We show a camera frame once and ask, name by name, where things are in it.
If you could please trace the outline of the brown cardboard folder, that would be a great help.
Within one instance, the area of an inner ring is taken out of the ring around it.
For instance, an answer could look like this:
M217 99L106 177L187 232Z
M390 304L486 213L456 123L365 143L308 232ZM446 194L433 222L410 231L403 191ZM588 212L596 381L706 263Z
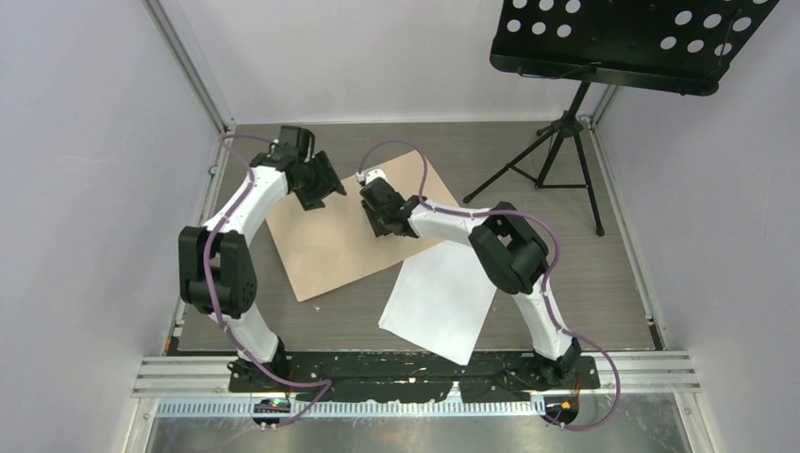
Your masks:
M441 242L376 237L361 206L357 177L352 174L342 183L346 194L331 194L322 209L305 211L291 195L266 217L299 302L385 270Z

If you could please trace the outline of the white paper sheets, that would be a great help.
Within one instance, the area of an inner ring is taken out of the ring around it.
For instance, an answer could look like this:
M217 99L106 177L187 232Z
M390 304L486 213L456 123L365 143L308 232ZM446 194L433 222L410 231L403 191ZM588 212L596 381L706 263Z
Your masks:
M495 294L471 247L442 242L403 262L378 326L466 365Z

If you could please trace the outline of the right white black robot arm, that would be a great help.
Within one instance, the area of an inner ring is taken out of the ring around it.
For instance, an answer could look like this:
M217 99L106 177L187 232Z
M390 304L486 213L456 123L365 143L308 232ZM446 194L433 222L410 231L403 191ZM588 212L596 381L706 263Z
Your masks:
M517 304L542 381L557 388L575 376L582 349L558 309L550 285L555 261L529 215L506 202L467 210L420 195L404 197L380 170L359 173L357 182L377 237L436 238L470 247L489 281Z

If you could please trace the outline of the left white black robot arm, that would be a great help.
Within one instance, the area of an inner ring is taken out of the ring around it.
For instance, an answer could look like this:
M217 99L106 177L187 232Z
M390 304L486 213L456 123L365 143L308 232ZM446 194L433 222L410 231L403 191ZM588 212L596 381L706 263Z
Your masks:
M242 184L201 226L186 226L178 236L179 292L183 302L210 316L241 359L254 363L253 378L264 389L281 389L289 365L277 355L282 342L257 306L258 278L249 245L268 215L295 197L302 210L317 210L345 189L326 152L314 150L315 135L299 126L282 126L266 151L246 163Z

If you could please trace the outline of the black music stand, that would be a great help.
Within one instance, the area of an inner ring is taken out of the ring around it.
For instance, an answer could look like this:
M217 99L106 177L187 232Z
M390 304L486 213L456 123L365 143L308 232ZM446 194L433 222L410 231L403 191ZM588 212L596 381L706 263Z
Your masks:
M543 143L549 150L537 176L547 175L563 142L571 138L581 165L581 188L590 199L595 231L604 236L578 110L591 84L631 87L681 95L717 92L731 61L773 11L776 0L505 1L492 40L491 66L507 74L574 80L579 86L569 108L538 130L537 140L468 193L471 202Z

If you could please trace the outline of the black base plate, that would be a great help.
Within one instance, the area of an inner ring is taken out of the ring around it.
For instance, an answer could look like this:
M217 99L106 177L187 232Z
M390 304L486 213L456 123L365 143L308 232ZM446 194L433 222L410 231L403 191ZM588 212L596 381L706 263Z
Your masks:
M275 370L289 383L282 385L243 359L227 365L232 393L278 392L309 402L317 389L305 383L328 379L324 402L440 402L451 391L468 403L516 402L533 392L595 390L600 386L595 360L582 356L565 377L546 370L533 354L523 351L475 352L457 365L422 352L292 352Z

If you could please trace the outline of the aluminium frame rail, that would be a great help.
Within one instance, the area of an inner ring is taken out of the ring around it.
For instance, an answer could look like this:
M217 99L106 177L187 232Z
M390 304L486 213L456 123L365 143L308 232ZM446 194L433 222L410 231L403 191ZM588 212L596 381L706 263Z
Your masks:
M326 401L311 403L289 391L232 393L230 378L222 357L154 357L142 362L134 384L133 397L154 399L158 416L237 417L262 416L265 404L276 404L277 417L303 413L312 418L366 417L455 417L543 415L569 397L595 396L612 398L615 394L699 394L702 389L683 353L649 351L619 353L609 366L594 354L596 366L589 372L598 384L581 384L579 390L521 390L518 395L503 397L493 384L487 401L468 401L459 382L434 391L420 402L401 397L380 402L368 397L359 402L335 402L327 393Z

